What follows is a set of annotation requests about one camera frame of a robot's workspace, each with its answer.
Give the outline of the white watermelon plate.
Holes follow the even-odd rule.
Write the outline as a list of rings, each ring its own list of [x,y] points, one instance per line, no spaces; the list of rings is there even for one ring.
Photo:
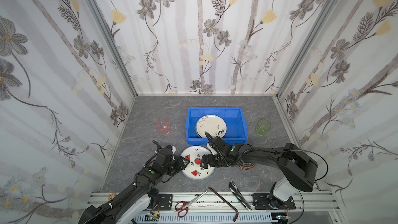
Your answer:
[[[182,170],[182,173],[187,178],[205,180],[211,177],[215,168],[208,167],[208,169],[204,169],[200,167],[204,155],[211,155],[211,152],[203,146],[190,146],[182,152],[181,156],[189,160],[187,167]]]

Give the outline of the cream painted plate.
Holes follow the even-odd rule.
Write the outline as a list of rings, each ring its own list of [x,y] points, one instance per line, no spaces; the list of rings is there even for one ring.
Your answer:
[[[222,138],[227,132],[227,124],[219,116],[206,115],[198,120],[195,129],[197,135],[201,138],[206,138],[206,132],[213,137],[218,136]]]

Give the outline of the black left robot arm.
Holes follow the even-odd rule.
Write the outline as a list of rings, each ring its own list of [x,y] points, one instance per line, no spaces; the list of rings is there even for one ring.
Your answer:
[[[78,221],[80,224],[128,224],[136,215],[145,210],[156,198],[155,188],[164,176],[172,177],[184,170],[189,159],[174,154],[175,147],[157,147],[154,155],[134,175],[133,182],[111,200],[99,207],[86,208]]]

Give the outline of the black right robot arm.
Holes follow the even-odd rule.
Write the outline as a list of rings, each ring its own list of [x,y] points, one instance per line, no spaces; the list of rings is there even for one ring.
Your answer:
[[[301,150],[292,143],[278,148],[261,148],[249,144],[230,145],[218,136],[205,134],[209,146],[216,153],[202,157],[200,167],[204,169],[260,164],[282,171],[284,177],[273,184],[265,197],[267,208],[280,209],[296,193],[313,191],[318,163],[308,155],[309,151]]]

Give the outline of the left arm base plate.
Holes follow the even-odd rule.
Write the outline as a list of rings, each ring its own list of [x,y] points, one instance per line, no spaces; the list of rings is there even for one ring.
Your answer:
[[[149,206],[151,211],[170,211],[173,205],[172,194],[159,194],[154,197]]]

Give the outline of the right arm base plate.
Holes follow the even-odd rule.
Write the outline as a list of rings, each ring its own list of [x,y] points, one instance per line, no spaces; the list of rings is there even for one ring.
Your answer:
[[[287,201],[282,202],[275,198],[274,200],[270,200],[268,194],[253,194],[252,195],[252,204],[256,210],[287,210],[287,209],[296,209],[295,202],[293,197],[291,196]]]

